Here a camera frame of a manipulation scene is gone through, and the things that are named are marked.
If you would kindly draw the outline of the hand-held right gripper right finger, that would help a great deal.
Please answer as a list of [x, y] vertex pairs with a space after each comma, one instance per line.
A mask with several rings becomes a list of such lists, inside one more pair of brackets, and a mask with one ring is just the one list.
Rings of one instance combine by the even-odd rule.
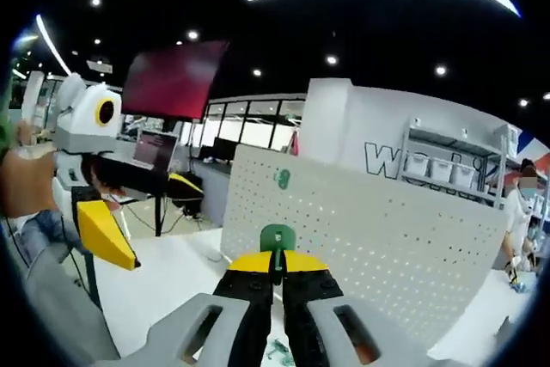
[[297, 366], [426, 366], [425, 351], [314, 256], [281, 253], [284, 331]]

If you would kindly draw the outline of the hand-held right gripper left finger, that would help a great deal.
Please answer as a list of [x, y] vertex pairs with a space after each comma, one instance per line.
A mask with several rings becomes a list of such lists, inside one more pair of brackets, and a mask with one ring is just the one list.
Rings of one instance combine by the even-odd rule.
[[211, 294], [156, 322], [119, 366], [259, 366], [272, 329], [273, 252], [234, 260]]

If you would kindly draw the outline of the person's left hand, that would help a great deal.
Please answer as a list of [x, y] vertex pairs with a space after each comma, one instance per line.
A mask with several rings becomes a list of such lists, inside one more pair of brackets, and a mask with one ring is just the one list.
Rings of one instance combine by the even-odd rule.
[[40, 211], [56, 211], [52, 194], [53, 153], [24, 159], [8, 151], [1, 162], [1, 212], [18, 218]]

